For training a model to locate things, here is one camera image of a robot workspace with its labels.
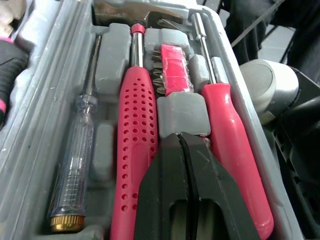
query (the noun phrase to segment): brass cap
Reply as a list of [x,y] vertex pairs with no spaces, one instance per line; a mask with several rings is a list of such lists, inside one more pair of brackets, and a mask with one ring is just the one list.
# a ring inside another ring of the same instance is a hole
[[53,232],[77,232],[85,223],[85,217],[79,215],[54,216],[51,218],[51,229]]

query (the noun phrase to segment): silver ferrule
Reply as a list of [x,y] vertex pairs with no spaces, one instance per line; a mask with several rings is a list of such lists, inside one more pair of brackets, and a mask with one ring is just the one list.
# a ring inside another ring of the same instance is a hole
[[144,35],[141,32],[134,32],[131,44],[131,66],[144,67]]

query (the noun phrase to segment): metal shaft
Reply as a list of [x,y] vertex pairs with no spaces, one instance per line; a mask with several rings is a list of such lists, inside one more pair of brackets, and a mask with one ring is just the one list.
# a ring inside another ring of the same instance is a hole
[[192,25],[194,27],[194,31],[196,35],[195,39],[200,43],[201,53],[204,56],[206,65],[208,67],[210,83],[216,84],[217,81],[215,78],[214,69],[211,63],[211,59],[210,59],[210,55],[209,55],[209,51],[206,43],[207,35],[206,35],[205,27],[202,22],[200,13],[198,12],[194,13],[191,16],[191,21],[192,21]]
[[131,44],[131,66],[144,67],[144,35],[140,32],[134,32]]
[[96,68],[98,63],[98,54],[101,44],[101,36],[98,36],[95,40],[93,55],[91,58],[91,64],[88,69],[87,73],[87,82],[85,87],[83,88],[83,94],[88,95],[94,95],[96,91],[96,85],[95,85],[95,75],[96,75]]

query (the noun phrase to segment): red bit holder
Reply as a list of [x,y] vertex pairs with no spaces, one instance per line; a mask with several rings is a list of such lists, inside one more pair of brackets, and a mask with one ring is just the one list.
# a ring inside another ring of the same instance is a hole
[[165,96],[175,92],[192,92],[187,61],[182,48],[162,44],[161,60]]
[[117,176],[111,240],[133,240],[138,192],[158,150],[156,98],[148,71],[143,68],[143,35],[140,24],[131,27],[131,65],[119,96]]

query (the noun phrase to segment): gray plastic object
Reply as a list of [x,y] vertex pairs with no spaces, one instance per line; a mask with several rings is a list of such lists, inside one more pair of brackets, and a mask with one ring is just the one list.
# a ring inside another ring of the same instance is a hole
[[[182,15],[188,26],[189,14],[203,13],[209,53],[222,59],[273,213],[271,240],[303,239],[219,16],[207,7],[196,6],[195,1],[155,0],[152,4]],[[108,239],[105,231],[111,225],[114,178],[89,182],[87,217],[81,232],[50,235],[47,215],[94,35],[103,35],[109,28],[92,25],[91,1],[28,0],[27,6],[32,6],[26,11],[28,19],[15,40],[30,53],[30,64],[16,79],[12,108],[0,131],[0,240]],[[97,120],[115,123],[117,101],[115,96],[98,95]]]
[[211,133],[206,102],[203,96],[193,92],[172,92],[156,100],[159,135],[186,132],[208,136]]
[[256,59],[240,70],[263,125],[276,119],[298,95],[298,77],[285,64]]
[[131,46],[130,27],[111,23],[102,36],[95,86],[98,94],[118,96],[125,70],[129,65]]
[[224,27],[216,12],[205,6],[189,9],[189,19],[195,12],[201,13],[207,35],[209,54],[222,60],[231,85],[231,97],[242,119],[251,149],[260,173],[262,184],[272,211],[274,230],[271,240],[303,240],[295,212],[288,198],[282,176],[277,171],[274,156],[253,106],[246,83],[241,74]]
[[191,51],[188,36],[182,31],[167,28],[148,28],[145,31],[144,49],[146,53],[153,50],[160,50],[162,44],[181,47],[187,55],[190,54]]
[[194,92],[201,94],[202,89],[209,82],[209,72],[205,57],[195,54],[188,62],[189,75]]
[[110,182],[113,179],[115,159],[115,124],[111,121],[97,123],[95,130],[95,144],[91,165],[91,178],[100,183]]

